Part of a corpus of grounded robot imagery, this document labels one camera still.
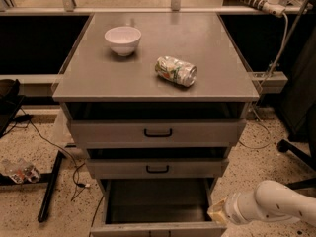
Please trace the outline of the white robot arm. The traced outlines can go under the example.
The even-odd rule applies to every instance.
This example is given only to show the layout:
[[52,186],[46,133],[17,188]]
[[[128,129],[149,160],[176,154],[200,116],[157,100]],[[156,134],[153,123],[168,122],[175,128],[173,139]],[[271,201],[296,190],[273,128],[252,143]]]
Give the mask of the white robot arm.
[[262,181],[251,191],[236,192],[212,205],[207,214],[216,222],[244,225],[252,221],[298,222],[316,226],[316,199],[276,182]]

